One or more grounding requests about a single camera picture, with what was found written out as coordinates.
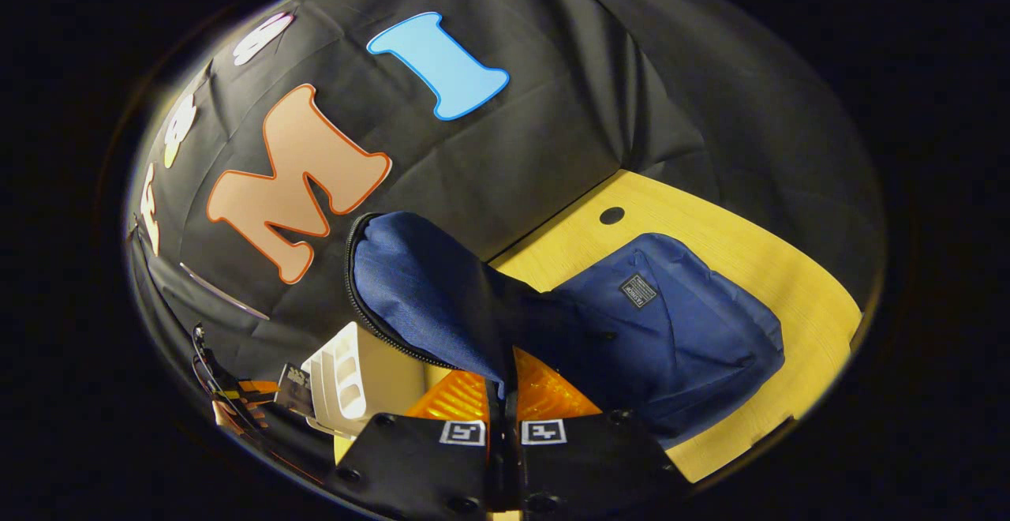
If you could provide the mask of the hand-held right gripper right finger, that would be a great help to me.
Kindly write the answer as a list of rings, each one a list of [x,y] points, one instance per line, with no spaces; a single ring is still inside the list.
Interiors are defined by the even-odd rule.
[[[649,517],[689,482],[632,410],[603,412],[556,370],[514,349],[507,402],[520,517]]]

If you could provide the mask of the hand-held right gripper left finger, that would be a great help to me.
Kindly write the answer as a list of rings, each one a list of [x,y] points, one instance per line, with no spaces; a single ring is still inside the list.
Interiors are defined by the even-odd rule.
[[[483,377],[451,371],[407,412],[375,414],[327,477],[372,517],[490,517],[507,507],[498,408]]]

